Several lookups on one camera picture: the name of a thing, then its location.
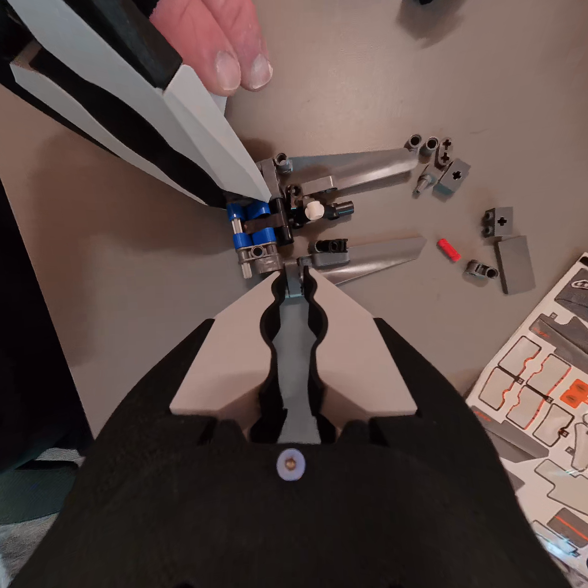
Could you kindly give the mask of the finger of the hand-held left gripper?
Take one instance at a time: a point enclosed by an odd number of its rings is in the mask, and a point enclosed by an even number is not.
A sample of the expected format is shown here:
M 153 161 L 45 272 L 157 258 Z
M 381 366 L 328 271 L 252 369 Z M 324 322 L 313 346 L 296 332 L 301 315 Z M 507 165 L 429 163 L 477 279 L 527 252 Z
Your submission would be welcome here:
M 175 150 L 121 99 L 86 81 L 41 47 L 26 47 L 9 63 L 15 91 L 40 101 L 53 118 L 175 190 L 213 208 L 251 198 L 223 190 L 205 170 Z
M 224 117 L 271 80 L 252 1 L 7 1 L 6 88 L 198 202 L 270 199 Z

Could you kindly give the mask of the grey double cross lego connector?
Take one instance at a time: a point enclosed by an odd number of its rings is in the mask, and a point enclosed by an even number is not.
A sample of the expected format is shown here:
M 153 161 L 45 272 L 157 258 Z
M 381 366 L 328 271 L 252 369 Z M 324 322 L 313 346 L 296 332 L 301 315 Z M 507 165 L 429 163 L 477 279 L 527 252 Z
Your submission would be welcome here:
M 453 160 L 453 139 L 450 136 L 441 139 L 430 136 L 423 142 L 419 154 L 425 159 L 435 158 L 435 165 L 443 169 Z

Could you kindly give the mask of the grey lego blade assembly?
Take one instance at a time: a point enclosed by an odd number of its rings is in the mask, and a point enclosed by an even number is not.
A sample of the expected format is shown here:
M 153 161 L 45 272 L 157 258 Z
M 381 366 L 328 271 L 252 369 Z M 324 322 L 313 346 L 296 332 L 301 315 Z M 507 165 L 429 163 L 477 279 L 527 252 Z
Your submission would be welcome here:
M 311 414 L 307 381 L 313 337 L 307 325 L 308 304 L 303 294 L 303 269 L 316 269 L 335 285 L 417 259 L 424 238 L 348 246 L 346 239 L 317 240 L 308 254 L 285 263 L 286 299 L 281 306 L 281 329 L 274 341 L 278 375 L 288 411 L 280 443 L 319 443 L 316 419 Z

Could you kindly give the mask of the grey lego flat tile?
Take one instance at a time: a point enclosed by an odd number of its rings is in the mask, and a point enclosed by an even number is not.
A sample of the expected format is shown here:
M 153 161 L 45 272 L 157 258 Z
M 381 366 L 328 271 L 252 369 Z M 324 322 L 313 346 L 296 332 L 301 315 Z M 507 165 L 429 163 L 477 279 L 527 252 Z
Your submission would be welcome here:
M 518 295 L 536 287 L 527 236 L 500 239 L 495 250 L 505 295 Z

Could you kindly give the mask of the blue grey lego assembly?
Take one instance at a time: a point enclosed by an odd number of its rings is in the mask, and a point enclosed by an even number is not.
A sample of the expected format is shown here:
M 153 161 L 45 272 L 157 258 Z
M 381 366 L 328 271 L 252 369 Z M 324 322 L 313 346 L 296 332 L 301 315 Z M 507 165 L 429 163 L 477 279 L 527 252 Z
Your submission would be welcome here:
M 293 232 L 306 224 L 353 214 L 353 202 L 334 201 L 339 192 L 366 190 L 374 182 L 411 172 L 417 163 L 416 152 L 406 148 L 296 158 L 278 153 L 256 162 L 269 202 L 231 196 L 226 206 L 243 277 L 281 270 L 279 249 L 293 244 Z

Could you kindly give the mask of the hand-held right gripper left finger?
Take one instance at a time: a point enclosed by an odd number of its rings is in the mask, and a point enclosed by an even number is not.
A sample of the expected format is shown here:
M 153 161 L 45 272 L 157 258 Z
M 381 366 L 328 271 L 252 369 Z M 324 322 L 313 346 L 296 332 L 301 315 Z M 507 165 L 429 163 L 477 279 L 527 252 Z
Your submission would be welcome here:
M 275 271 L 212 319 L 172 414 L 233 420 L 254 442 L 278 440 L 284 402 L 273 342 L 283 301 L 284 273 Z

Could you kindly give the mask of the small grey lego liftarm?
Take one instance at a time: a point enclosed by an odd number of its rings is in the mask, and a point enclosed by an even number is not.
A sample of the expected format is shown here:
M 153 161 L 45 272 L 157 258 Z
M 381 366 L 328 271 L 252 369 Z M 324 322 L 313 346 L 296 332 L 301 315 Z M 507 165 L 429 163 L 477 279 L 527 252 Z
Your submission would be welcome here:
M 496 268 L 475 259 L 467 262 L 464 273 L 482 280 L 494 280 L 499 276 L 499 271 Z

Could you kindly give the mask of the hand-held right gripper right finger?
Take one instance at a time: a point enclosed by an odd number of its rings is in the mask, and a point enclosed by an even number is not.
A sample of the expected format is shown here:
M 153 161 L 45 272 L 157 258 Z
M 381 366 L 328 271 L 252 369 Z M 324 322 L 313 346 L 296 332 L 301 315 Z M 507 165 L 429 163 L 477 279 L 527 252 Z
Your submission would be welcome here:
M 305 268 L 311 349 L 308 400 L 322 443 L 349 422 L 413 416 L 417 405 L 376 319 L 315 269 Z

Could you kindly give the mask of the grey lego cross-hole brick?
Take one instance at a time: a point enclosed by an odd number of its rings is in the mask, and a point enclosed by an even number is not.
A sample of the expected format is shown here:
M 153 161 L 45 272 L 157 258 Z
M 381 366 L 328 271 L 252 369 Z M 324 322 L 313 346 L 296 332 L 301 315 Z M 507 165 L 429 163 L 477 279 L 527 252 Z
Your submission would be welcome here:
M 452 197 L 468 177 L 471 166 L 460 158 L 455 158 L 445 169 L 433 187 L 433 195 L 447 200 Z
M 513 207 L 504 206 L 486 210 L 481 219 L 484 238 L 505 238 L 513 233 Z

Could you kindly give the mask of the person's left hand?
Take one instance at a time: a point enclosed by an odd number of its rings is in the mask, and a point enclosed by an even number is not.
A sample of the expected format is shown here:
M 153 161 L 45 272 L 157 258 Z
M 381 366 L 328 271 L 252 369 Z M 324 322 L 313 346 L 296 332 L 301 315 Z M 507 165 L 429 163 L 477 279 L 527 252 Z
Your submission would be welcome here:
M 253 1 L 158 1 L 149 19 L 214 95 L 260 91 L 273 77 Z

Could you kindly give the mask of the dark office chair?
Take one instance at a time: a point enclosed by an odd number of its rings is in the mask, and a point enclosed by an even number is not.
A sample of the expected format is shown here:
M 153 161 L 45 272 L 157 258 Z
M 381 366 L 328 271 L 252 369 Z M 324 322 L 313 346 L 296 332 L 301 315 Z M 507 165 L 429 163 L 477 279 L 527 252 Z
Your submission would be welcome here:
M 79 470 L 75 462 L 33 460 L 1 474 L 1 525 L 58 513 Z

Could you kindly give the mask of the lego sticker sheet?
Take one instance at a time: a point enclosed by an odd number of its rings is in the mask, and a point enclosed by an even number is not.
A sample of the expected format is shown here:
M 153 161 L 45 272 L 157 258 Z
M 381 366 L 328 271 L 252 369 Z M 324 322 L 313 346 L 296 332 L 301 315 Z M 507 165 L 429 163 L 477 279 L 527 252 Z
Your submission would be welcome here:
M 587 577 L 587 253 L 466 398 L 543 546 Z

